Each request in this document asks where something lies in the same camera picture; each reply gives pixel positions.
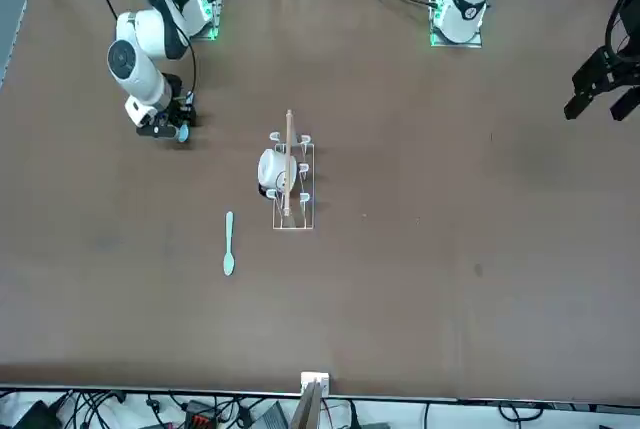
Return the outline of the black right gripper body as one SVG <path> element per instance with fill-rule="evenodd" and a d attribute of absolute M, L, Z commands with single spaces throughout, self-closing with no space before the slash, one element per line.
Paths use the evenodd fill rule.
<path fill-rule="evenodd" d="M 192 91 L 187 91 L 186 93 L 182 91 L 183 83 L 179 76 L 164 74 L 164 77 L 171 91 L 171 100 L 163 111 L 163 118 L 168 123 L 183 123 L 182 107 L 186 104 L 194 105 L 194 94 Z"/>

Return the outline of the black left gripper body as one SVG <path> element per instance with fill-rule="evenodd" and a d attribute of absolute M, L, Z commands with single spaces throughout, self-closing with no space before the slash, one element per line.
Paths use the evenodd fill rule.
<path fill-rule="evenodd" d="M 595 97 L 623 86 L 639 84 L 639 64 L 610 56 L 600 47 L 572 76 L 574 95 Z"/>

